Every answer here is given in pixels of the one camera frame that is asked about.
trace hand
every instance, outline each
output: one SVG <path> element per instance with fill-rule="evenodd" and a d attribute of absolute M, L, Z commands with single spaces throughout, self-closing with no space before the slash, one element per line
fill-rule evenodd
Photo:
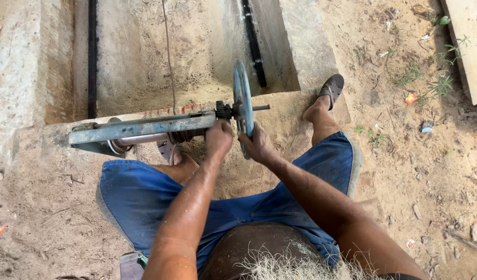
<path fill-rule="evenodd" d="M 216 124 L 206 131 L 206 147 L 209 158 L 216 158 L 220 162 L 225 158 L 230 149 L 234 135 L 227 121 L 217 121 Z"/>
<path fill-rule="evenodd" d="M 254 122 L 252 140 L 245 133 L 240 133 L 238 136 L 238 140 L 245 146 L 248 154 L 256 162 L 266 165 L 280 156 L 275 147 L 273 147 L 268 133 L 257 122 Z"/>

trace wooden plank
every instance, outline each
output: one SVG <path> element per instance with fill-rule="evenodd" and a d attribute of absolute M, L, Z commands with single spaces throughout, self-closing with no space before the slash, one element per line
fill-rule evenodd
<path fill-rule="evenodd" d="M 446 15 L 451 18 L 449 24 L 453 44 L 457 46 L 456 39 L 469 39 L 467 45 L 460 45 L 463 55 L 458 60 L 466 96 L 477 104 L 477 0 L 441 0 Z"/>

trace gear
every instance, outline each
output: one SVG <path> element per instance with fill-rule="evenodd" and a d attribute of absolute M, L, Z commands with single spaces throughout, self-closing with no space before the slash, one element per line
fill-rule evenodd
<path fill-rule="evenodd" d="M 221 100 L 216 101 L 216 118 L 227 119 L 227 111 L 225 109 L 225 103 Z"/>

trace dirt ground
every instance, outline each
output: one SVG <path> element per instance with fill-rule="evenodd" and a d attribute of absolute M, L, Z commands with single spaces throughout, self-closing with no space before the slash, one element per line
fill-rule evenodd
<path fill-rule="evenodd" d="M 417 4 L 426 8 L 424 14 L 413 12 Z M 352 121 L 340 123 L 363 154 L 356 201 L 431 279 L 477 280 L 477 244 L 468 243 L 471 226 L 477 224 L 477 106 L 463 94 L 457 67 L 448 68 L 452 89 L 442 100 L 404 102 L 409 92 L 425 92 L 428 83 L 444 74 L 438 71 L 444 69 L 442 63 L 428 59 L 451 43 L 446 26 L 432 26 L 426 19 L 428 9 L 442 13 L 439 1 L 342 0 L 317 1 L 314 6 L 346 79 L 344 98 Z M 421 40 L 427 33 L 430 37 Z M 379 56 L 389 49 L 391 53 Z M 394 82 L 414 65 L 418 79 Z M 254 105 L 275 101 L 272 110 L 258 112 L 255 118 L 287 159 L 309 148 L 312 130 L 300 116 L 312 97 L 296 92 L 253 99 Z M 184 96 L 179 101 L 190 102 Z M 118 114 L 115 106 L 101 110 Z M 341 117 L 334 112 L 334 118 Z M 420 133 L 424 120 L 433 122 L 432 132 Z M 129 248 L 94 204 L 99 167 L 111 158 L 69 151 L 57 155 L 65 131 L 58 125 L 18 135 L 15 168 L 21 171 L 6 174 L 5 184 L 0 182 L 0 226 L 9 226 L 0 239 L 0 278 L 120 277 L 118 258 Z M 203 159 L 202 139 L 188 148 L 198 162 Z M 155 145 L 143 144 L 128 158 L 162 163 L 155 155 Z M 65 179 L 67 174 L 75 181 Z M 266 168 L 241 158 L 236 144 L 222 167 L 214 198 L 259 193 L 277 182 Z M 407 248 L 410 239 L 415 244 Z"/>

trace denim shorts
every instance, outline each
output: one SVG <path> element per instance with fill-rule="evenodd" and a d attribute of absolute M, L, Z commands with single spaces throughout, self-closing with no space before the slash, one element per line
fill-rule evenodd
<path fill-rule="evenodd" d="M 361 151 L 349 135 L 337 132 L 321 140 L 292 163 L 353 197 L 361 168 Z M 131 248 L 149 257 L 157 228 L 182 189 L 168 175 L 136 160 L 105 162 L 96 201 L 106 219 Z M 299 230 L 334 265 L 334 239 L 306 214 L 285 185 L 246 197 L 212 200 L 197 249 L 197 269 L 233 227 L 249 222 L 277 222 Z"/>

